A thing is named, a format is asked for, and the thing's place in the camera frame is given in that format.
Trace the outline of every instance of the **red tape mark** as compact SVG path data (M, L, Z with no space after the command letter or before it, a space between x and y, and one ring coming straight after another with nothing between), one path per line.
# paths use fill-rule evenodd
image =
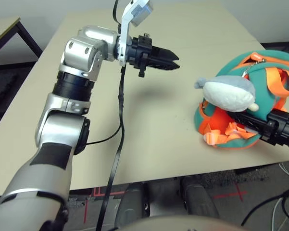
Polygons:
M85 224L87 221L87 212L88 212L88 200L89 198L91 198L92 193L88 196L88 198L86 199L86 204L85 204L85 213L83 215L83 223Z
M235 183L235 186L236 186L236 189L237 189L237 192L239 193L239 198L241 201L244 201L243 198L242 198L242 195L240 193L240 190L239 190L239 185L237 183Z
M221 199L221 198L226 198L226 197L231 197L231 196L242 196L242 195L246 195L247 191L242 191L242 192L234 192L234 193L229 193L229 194L223 194L223 195L217 195L214 196L213 199Z
M94 188L94 194L93 194L94 197L101 197L101 196L104 196L104 195L105 195L104 193L101 193L101 188L100 188L100 187L98 187L98 193L96 193L96 190L95 190L95 189L96 189L96 188ZM111 193L110 193L110 196L122 195L122 194L124 194L124 193L125 193L125 191L111 192Z
M124 194L125 192L124 191L120 191L120 192L112 192L110 193L110 196L115 196L115 195L122 195ZM86 221L87 221L87 213L88 213L88 201L89 199L92 197L92 194L94 197L102 197L104 196L105 194L104 193L101 193L101 188L98 187L98 192L96 192L96 188L94 188L92 190L92 193L89 195L89 197L86 199L86 204L85 204L85 213L84 213L84 217L83 217L83 223L85 224Z

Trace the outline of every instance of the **orange fabric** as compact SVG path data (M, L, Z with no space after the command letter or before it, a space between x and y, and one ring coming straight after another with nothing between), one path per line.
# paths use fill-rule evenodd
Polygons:
M205 108L208 105L208 102L205 100L205 101L203 101L202 105Z
M245 126L243 126L242 124L237 124L237 127L244 129Z
M212 130L220 130L222 134L225 133L227 126L231 122L234 122L234 120L226 113L225 110L219 107L216 107L214 114L209 121Z
M210 122L211 118L210 118L209 116L207 116L207 115L203 112L202 106L203 106L203 104L200 103L200 105L199 105L199 111L200 111L200 115L201 115L202 118L203 118L203 121L202 121L202 123L200 124L199 132L200 132L201 134L204 134L204 129L206 128L206 126L207 126L208 123Z
M221 134L221 131L218 129L211 129L209 124L204 129L204 140L211 146L227 143L234 139L249 139L253 136L255 136L255 133L247 132L245 129L238 127L234 122L228 124L225 135Z
M283 106L285 105L285 102L287 101L287 98L281 98L278 100L278 102L275 104L273 108L282 110Z
M264 56L260 55L257 52L252 52L251 55L250 55L250 58L252 60L261 61L262 59L264 59Z
M289 96L289 90L286 90L282 84L281 76L276 67L266 68L267 86L271 93L280 98Z
M222 148L222 150L231 150L231 151L235 151L235 150L245 150L245 149L248 149L248 148L251 148L253 147L259 140L256 140L255 142L253 142L252 144L250 144L249 146L247 147L242 147L242 148Z
M254 61L259 61L261 59L265 58L266 62L273 62L273 63L279 63L279 64L284 64L289 66L289 61L284 61L282 59L277 59L277 58L273 58L273 57L269 57L269 56L262 56L256 52L253 52L250 56L248 56L247 58L243 59L240 64L238 64L236 67L233 68L233 70L236 70L238 68L242 68L245 66L250 66L251 63L245 63L248 59L253 59Z

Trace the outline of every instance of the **table leg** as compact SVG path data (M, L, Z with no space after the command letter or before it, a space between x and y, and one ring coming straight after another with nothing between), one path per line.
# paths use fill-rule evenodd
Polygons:
M34 39L31 37L29 32L25 29L25 27L21 24L21 22L18 22L16 24L16 27L18 27L18 34L20 37L25 41L25 43L30 47L30 49L34 52L34 54L39 58L42 54L42 49L38 46L38 44L34 41Z
M19 29L17 27L12 27L4 36L0 38L0 49L13 37Z

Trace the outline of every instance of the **floor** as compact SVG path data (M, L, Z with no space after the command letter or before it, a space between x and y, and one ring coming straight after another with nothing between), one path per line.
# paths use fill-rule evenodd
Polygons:
M30 68L8 70L17 72L18 79L14 83L4 101L0 104L0 112L4 112L13 100L19 87L25 80ZM289 171L289 162L284 163ZM236 174L235 171L216 172L196 175L195 178L203 185L213 198L221 219L239 225L247 213L261 201L277 195L289 188L289 177L279 165L271 165L246 173ZM179 196L179 178L163 179L148 182L151 197L151 216L186 214L184 204ZM113 227L120 198L127 185L114 186L103 230ZM102 202L104 188L88 189L72 192L69 199L70 216L65 231L94 231ZM247 222L249 230L271 230L272 212L275 202L260 208ZM289 211L289 200L286 208ZM284 219L281 206L276 210L275 230ZM282 230L289 231L289 221Z

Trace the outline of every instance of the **wall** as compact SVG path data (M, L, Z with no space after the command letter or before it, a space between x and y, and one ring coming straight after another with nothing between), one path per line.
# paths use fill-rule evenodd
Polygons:
M156 3L180 0L152 1ZM126 6L128 2L129 0L120 0L119 6ZM289 0L221 2L259 42L289 41ZM114 0L0 0L0 18L19 15L26 29L44 49L68 12L112 8L113 3ZM0 64L32 60L36 60L36 57L18 35L0 50Z

